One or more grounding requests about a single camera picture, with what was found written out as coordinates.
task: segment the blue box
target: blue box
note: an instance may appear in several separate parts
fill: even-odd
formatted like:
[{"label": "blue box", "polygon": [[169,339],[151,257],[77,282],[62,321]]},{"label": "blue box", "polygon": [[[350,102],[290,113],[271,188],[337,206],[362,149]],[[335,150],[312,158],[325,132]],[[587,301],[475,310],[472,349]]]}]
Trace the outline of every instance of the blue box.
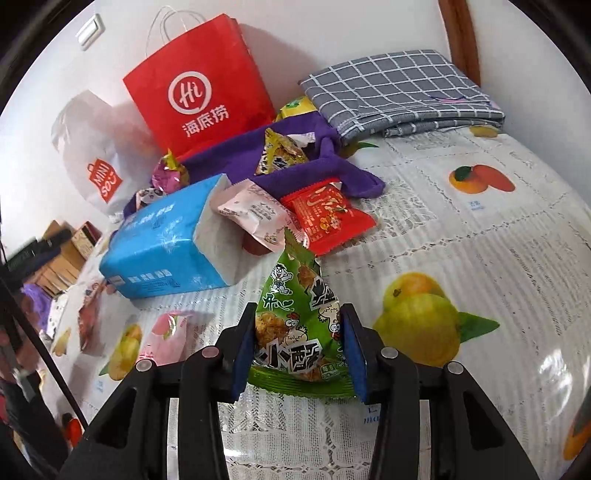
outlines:
[{"label": "blue box", "polygon": [[130,216],[100,272],[129,299],[234,285],[243,230],[209,207],[211,196],[229,185],[216,175]]}]

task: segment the red paper bag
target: red paper bag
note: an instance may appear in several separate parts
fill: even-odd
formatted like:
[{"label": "red paper bag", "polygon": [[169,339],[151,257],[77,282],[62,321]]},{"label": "red paper bag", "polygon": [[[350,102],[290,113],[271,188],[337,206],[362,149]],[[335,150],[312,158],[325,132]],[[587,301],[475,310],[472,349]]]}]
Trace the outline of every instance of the red paper bag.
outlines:
[{"label": "red paper bag", "polygon": [[162,151],[181,160],[275,117],[238,23],[225,14],[175,38],[123,81]]}]

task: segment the hi logo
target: hi logo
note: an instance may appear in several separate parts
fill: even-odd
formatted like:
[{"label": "hi logo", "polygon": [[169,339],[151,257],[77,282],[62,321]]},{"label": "hi logo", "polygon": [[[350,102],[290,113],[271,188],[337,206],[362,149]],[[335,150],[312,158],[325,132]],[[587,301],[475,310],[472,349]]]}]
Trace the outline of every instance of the hi logo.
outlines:
[{"label": "hi logo", "polygon": [[115,190],[122,183],[121,178],[110,164],[99,158],[94,163],[89,163],[87,168],[90,172],[89,180],[97,186],[105,203],[109,203]]},{"label": "hi logo", "polygon": [[193,115],[204,110],[212,98],[212,84],[199,72],[184,72],[168,87],[168,101],[179,113]]}]

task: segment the white plastic bag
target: white plastic bag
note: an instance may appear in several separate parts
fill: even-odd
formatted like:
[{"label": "white plastic bag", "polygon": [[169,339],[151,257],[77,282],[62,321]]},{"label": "white plastic bag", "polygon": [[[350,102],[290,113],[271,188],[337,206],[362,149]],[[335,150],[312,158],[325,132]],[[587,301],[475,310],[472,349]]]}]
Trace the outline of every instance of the white plastic bag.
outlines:
[{"label": "white plastic bag", "polygon": [[51,128],[51,142],[84,199],[107,215],[121,212],[148,186],[160,152],[141,119],[90,91],[70,100]]}]

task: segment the folded plaid cloth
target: folded plaid cloth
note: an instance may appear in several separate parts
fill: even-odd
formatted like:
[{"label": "folded plaid cloth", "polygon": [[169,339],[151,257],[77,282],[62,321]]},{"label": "folded plaid cloth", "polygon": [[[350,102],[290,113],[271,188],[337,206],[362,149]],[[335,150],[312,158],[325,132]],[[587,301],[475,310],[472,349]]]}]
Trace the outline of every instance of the folded plaid cloth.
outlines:
[{"label": "folded plaid cloth", "polygon": [[465,125],[501,127],[505,114],[435,50],[385,53],[339,63],[300,82],[345,144]]}]

